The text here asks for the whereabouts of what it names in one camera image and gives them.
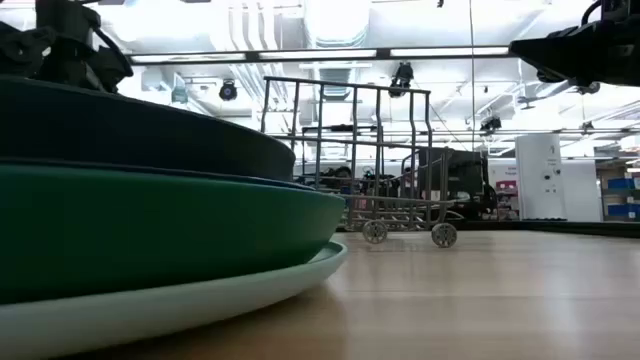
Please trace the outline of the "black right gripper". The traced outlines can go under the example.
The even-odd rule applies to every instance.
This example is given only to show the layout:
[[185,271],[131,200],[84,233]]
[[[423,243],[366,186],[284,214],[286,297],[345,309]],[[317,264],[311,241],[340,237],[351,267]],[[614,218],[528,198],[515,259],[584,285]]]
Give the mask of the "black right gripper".
[[[566,48],[569,30],[543,38],[514,40],[509,53],[545,75],[568,75]],[[579,82],[640,86],[640,19],[597,21],[571,34],[573,77]]]

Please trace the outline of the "black plate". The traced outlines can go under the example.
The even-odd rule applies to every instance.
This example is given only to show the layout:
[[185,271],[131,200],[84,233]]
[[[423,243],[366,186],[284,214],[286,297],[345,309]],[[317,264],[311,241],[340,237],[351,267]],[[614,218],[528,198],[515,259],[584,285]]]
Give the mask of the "black plate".
[[281,141],[229,121],[68,85],[0,76],[0,157],[289,181]]

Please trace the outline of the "dark green deep plate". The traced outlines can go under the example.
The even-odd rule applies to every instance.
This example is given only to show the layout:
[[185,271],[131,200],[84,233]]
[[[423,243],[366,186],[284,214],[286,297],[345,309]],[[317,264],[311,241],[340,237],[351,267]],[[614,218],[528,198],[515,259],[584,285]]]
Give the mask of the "dark green deep plate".
[[224,279],[303,264],[335,195],[260,180],[0,165],[0,304]]

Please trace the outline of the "pale mint plate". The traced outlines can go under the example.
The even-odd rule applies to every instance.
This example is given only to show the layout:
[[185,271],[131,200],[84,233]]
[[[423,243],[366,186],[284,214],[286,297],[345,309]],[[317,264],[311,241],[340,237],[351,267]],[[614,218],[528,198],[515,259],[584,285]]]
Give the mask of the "pale mint plate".
[[344,263],[327,243],[310,261],[225,279],[0,306],[0,360],[41,360],[164,336],[253,312],[324,282]]

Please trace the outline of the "white kiosk cabinet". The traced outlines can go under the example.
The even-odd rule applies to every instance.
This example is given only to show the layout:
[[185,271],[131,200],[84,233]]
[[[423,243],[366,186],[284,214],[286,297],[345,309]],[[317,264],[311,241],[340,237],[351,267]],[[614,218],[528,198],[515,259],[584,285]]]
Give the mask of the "white kiosk cabinet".
[[522,220],[567,219],[558,134],[516,138],[518,199]]

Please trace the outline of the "black equipment cart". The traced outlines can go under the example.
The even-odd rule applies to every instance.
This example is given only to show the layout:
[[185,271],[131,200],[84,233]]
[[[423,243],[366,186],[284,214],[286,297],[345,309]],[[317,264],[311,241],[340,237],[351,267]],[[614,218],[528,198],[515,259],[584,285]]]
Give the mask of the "black equipment cart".
[[447,219],[476,221],[495,210],[495,190],[487,183],[488,162],[479,153],[431,148],[418,155],[421,197],[452,201]]

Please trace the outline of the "ceiling light bar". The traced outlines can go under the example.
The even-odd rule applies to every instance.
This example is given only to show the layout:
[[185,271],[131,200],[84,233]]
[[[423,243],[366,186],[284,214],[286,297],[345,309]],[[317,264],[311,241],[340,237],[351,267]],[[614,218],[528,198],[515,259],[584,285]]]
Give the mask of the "ceiling light bar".
[[136,66],[509,58],[507,46],[337,48],[131,54]]

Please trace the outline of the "black aluminium table frame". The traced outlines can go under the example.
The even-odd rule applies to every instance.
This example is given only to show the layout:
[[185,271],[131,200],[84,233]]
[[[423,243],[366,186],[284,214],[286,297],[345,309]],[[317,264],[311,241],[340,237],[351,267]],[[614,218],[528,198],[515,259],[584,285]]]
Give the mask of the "black aluminium table frame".
[[450,247],[458,231],[539,231],[640,239],[640,222],[567,222],[567,221],[467,221],[439,223],[429,228],[432,241]]

